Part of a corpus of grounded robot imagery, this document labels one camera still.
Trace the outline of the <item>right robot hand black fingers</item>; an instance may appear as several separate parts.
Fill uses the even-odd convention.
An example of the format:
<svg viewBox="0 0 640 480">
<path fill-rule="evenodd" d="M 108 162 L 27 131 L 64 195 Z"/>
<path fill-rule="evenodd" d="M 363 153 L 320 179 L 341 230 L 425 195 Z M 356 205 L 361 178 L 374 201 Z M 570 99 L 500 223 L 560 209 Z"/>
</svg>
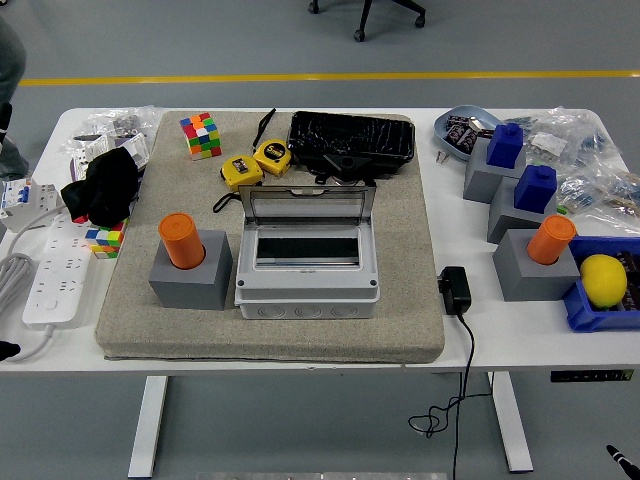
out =
<svg viewBox="0 0 640 480">
<path fill-rule="evenodd" d="M 606 450 L 631 480 L 640 480 L 640 469 L 637 465 L 628 460 L 624 454 L 613 445 L 607 445 Z"/>
</svg>

